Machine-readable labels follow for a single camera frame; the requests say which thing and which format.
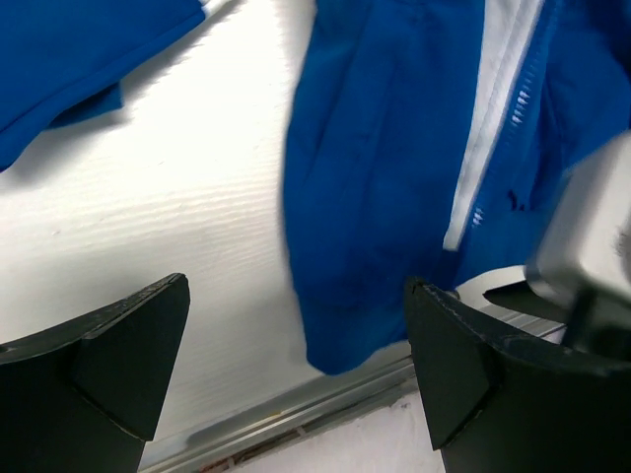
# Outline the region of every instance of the zipper teeth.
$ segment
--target zipper teeth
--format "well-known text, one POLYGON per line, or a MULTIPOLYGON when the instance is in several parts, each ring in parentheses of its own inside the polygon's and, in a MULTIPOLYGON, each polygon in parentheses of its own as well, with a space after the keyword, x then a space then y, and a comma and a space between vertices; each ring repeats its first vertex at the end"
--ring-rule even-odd
MULTIPOLYGON (((552 0, 547 0, 542 8, 545 9, 550 1, 552 0)), ((531 44, 531 47, 533 55, 526 56, 527 64, 525 64, 525 68, 522 71, 523 75, 520 77, 518 86, 516 87, 517 99, 515 100, 515 105, 512 106, 511 113, 507 114, 507 118, 505 119, 504 127, 506 131, 503 130, 502 133, 506 133, 506 135, 502 138, 502 142, 496 149, 498 159, 495 161, 497 162, 497 166, 488 167, 487 174, 484 179, 485 182, 482 183, 478 197, 473 206, 473 211, 471 212, 469 227, 472 230, 481 227, 484 223, 484 208, 487 204, 486 200, 488 194, 486 189, 489 187, 488 185, 485 185, 485 183, 493 182, 496 178, 501 176, 500 174, 502 174, 502 170, 504 170, 502 162, 505 161, 505 157, 510 153, 513 143, 516 141, 518 134, 522 129, 522 125, 530 112, 529 105, 531 103, 532 85, 537 77, 537 72, 540 70, 542 46, 547 43, 546 37, 556 27, 562 3, 562 1, 554 1, 554 6, 552 7, 552 11, 549 16, 547 16, 547 19, 544 15, 541 15, 542 20, 547 20, 548 24, 545 26, 542 34, 532 39, 533 43, 531 44)))

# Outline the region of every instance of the white surface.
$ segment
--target white surface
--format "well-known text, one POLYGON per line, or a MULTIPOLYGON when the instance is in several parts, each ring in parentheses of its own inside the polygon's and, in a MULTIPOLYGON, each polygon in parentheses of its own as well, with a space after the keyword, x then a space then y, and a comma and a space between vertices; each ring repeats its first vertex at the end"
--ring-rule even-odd
POLYGON ((124 110, 42 134, 0 174, 0 342, 189 278, 157 439, 317 375, 278 195, 313 2, 230 4, 129 77, 124 110))
POLYGON ((235 473, 442 473, 420 394, 255 459, 235 473))
MULTIPOLYGON (((471 129, 457 179, 450 226, 443 247, 456 250, 469 220, 471 206, 484 178, 497 136, 502 129, 506 106, 534 31, 543 0, 486 0, 484 35, 475 91, 471 129)), ((514 120, 520 120, 516 111, 514 120)), ((473 222, 481 222, 476 210, 473 222)))

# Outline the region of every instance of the blue garment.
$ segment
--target blue garment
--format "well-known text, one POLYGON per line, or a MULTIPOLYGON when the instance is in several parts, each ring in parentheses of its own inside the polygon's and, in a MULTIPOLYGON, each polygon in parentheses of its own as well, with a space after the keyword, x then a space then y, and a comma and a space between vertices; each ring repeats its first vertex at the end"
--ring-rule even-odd
POLYGON ((0 12, 0 171, 48 125, 120 106, 115 84, 204 20, 198 0, 20 0, 0 12))
POLYGON ((404 340, 408 276, 452 289, 526 261, 564 170, 629 128, 630 10, 317 1, 284 180, 314 367, 404 340))

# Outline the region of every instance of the blue cloth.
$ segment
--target blue cloth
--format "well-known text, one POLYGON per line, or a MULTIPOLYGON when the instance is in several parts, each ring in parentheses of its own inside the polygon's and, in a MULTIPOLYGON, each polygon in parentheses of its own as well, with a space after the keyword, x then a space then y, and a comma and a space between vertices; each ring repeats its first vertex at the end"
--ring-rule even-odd
POLYGON ((119 107, 115 84, 204 20, 198 0, 20 0, 0 12, 0 170, 48 125, 119 107))
POLYGON ((480 183, 478 212, 457 252, 443 250, 484 8, 474 0, 317 2, 283 197, 307 356, 323 372, 351 370, 406 338, 407 277, 452 289, 523 264, 564 170, 629 127, 628 2, 546 0, 480 183))

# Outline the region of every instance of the floor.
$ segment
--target floor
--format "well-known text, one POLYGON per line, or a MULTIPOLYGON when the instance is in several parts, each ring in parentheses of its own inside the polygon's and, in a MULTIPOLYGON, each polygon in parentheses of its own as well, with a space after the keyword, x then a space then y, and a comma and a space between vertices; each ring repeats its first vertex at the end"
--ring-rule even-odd
POLYGON ((390 407, 257 458, 236 473, 442 473, 418 392, 390 407))

